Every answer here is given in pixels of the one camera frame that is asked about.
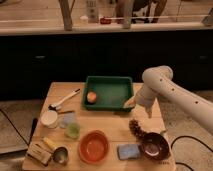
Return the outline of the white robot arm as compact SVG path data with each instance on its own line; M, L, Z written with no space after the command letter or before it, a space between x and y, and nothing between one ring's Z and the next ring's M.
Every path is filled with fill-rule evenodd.
M142 73L142 87L124 102L123 107L140 105L151 116L154 101L160 94L189 114L213 135L213 103L175 84L172 78L173 70L169 66L146 69Z

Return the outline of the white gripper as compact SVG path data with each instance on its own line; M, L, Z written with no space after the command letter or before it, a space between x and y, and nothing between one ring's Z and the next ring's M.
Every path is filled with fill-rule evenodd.
M146 84L143 84L142 87L137 91L135 97L132 96L128 99L123 107L124 108L134 108L136 103L140 106L145 107L145 111L148 115L148 118L152 118L152 105L156 99L157 93L149 88Z

